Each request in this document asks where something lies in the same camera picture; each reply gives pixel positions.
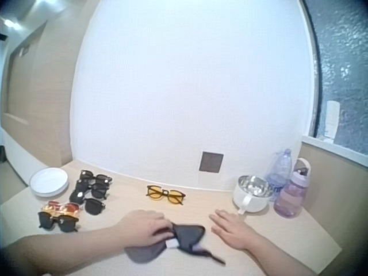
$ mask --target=white wall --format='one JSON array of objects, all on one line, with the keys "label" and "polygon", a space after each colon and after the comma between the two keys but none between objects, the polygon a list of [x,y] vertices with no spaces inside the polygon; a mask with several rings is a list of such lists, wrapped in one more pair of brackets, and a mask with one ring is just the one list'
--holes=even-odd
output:
[{"label": "white wall", "polygon": [[[174,185],[232,189],[298,154],[313,64],[298,1],[102,1],[79,54],[74,158]],[[202,151],[224,154],[199,172]]]}]

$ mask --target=white plate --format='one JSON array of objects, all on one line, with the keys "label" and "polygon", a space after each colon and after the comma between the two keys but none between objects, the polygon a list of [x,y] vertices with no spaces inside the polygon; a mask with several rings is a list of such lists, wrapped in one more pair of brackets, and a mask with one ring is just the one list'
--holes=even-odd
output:
[{"label": "white plate", "polygon": [[68,175],[60,168],[45,168],[33,175],[29,186],[40,197],[52,197],[68,186]]}]

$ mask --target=yellow-tinted glasses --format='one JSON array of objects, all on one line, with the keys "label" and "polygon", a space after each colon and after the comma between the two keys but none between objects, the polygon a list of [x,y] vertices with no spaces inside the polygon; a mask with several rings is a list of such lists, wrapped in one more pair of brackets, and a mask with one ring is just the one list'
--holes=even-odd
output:
[{"label": "yellow-tinted glasses", "polygon": [[181,204],[183,205],[183,200],[185,198],[185,194],[183,194],[181,191],[176,190],[164,190],[160,186],[150,185],[147,186],[148,192],[146,196],[154,199],[154,200],[160,200],[162,197],[167,197],[167,199],[172,204]]}]

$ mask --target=human hand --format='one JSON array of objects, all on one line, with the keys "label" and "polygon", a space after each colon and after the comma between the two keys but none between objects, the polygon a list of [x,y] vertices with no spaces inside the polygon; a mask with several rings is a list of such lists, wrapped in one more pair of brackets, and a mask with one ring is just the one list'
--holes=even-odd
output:
[{"label": "human hand", "polygon": [[238,215],[229,214],[224,210],[216,210],[216,215],[209,217],[216,225],[211,230],[232,248],[248,250],[251,243],[261,237],[253,228],[247,225]]},{"label": "human hand", "polygon": [[171,229],[173,225],[164,218],[163,213],[155,211],[132,211],[114,227],[118,235],[121,236],[124,247],[150,246],[174,237],[174,234],[169,231],[157,233],[157,231],[165,228]]}]

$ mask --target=white ceramic mug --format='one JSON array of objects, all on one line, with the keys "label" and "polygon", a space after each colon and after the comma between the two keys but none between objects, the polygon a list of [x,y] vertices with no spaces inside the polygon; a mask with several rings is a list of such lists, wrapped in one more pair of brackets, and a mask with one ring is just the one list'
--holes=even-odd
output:
[{"label": "white ceramic mug", "polygon": [[269,203],[272,189],[268,182],[253,175],[242,176],[235,186],[233,201],[239,214],[259,212]]}]

